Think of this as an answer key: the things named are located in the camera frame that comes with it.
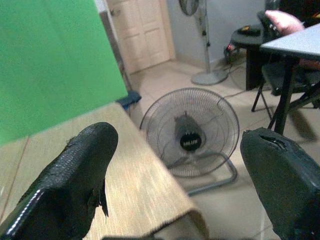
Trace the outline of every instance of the tan table surface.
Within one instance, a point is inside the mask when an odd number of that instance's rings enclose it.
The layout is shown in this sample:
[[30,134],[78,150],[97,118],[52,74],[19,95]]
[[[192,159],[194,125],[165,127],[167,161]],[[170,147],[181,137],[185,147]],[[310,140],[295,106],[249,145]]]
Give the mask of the tan table surface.
[[146,236],[186,214],[207,237],[199,210],[116,103],[0,147],[0,221],[67,141],[96,122],[115,127],[118,146],[105,178],[109,217],[97,208],[85,239]]

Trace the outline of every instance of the table fan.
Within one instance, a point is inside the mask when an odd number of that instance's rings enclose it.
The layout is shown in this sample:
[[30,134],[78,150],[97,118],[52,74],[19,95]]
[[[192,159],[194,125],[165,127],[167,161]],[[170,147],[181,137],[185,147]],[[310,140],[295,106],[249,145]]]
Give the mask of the table fan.
[[172,91],[147,110],[140,129],[174,176],[199,177],[227,163],[230,178],[192,189],[190,195],[236,179],[229,157],[239,139],[239,122],[231,105],[218,94],[194,87]]
[[207,15],[207,0],[179,0],[182,12],[187,16],[196,14],[198,19],[201,35],[203,37],[205,49],[205,72],[200,72],[191,78],[194,84],[198,85],[214,85],[222,82],[228,77],[224,70],[210,70],[209,58],[209,21]]

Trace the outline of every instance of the floor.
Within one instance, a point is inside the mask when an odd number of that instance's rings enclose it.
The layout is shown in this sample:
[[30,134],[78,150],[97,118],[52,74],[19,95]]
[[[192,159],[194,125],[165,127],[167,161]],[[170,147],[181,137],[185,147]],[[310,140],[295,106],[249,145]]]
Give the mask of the floor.
[[[191,77],[201,72],[200,68],[168,61],[152,68],[134,73],[130,81],[134,90],[142,96],[140,102],[130,108],[130,117],[139,127],[143,115],[161,96],[176,89],[197,87],[218,93],[234,108],[240,125],[240,136],[237,147],[230,157],[238,171],[237,181],[233,184],[212,189],[191,197],[201,210],[212,239],[254,239],[279,240],[273,232],[272,224],[256,194],[254,185],[243,163],[240,153],[240,141],[244,130],[267,127],[269,117],[263,110],[260,100],[256,112],[251,107],[257,90],[244,91],[246,63],[239,59],[233,63],[228,78],[216,85],[200,86],[191,83]],[[279,97],[272,96],[268,88],[264,92],[269,106],[275,110]],[[318,109],[303,108],[291,114],[284,130],[284,136],[296,141],[315,161],[320,163],[320,112]],[[221,167],[214,173],[214,178],[223,177],[226,168]],[[168,239],[190,237],[190,230],[185,220],[178,222],[174,234]]]

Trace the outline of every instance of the fan base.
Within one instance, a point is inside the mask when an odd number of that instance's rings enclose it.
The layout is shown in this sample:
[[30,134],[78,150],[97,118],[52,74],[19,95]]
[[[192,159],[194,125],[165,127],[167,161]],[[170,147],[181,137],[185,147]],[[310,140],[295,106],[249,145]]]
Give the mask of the fan base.
[[215,70],[210,73],[200,72],[194,75],[191,82],[198,85],[214,85],[222,82],[228,77],[228,74],[223,70]]

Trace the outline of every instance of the green backdrop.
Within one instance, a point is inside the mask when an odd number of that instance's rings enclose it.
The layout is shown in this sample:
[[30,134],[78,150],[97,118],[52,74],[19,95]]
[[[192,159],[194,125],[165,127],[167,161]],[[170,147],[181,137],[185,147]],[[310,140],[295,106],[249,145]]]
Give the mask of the green backdrop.
[[0,145],[126,95],[94,0],[0,0]]

